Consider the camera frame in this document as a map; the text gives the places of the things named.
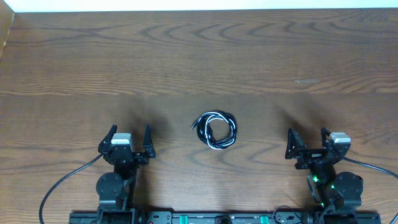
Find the wood grain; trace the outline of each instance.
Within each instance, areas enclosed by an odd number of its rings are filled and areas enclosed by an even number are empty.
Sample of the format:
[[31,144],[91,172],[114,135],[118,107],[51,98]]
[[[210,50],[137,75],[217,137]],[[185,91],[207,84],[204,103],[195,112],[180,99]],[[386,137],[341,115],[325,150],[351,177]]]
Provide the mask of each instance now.
[[[0,223],[37,223],[42,197],[98,153],[112,124],[158,156],[140,170],[136,203],[174,210],[313,205],[284,159],[287,129],[310,146],[325,125],[353,139],[348,156],[398,171],[397,9],[17,14],[0,63]],[[191,124],[235,115],[238,140],[209,150]],[[216,130],[222,131],[222,124]],[[397,185],[364,179],[360,210],[396,214]],[[98,161],[61,184],[46,223],[96,210]]]

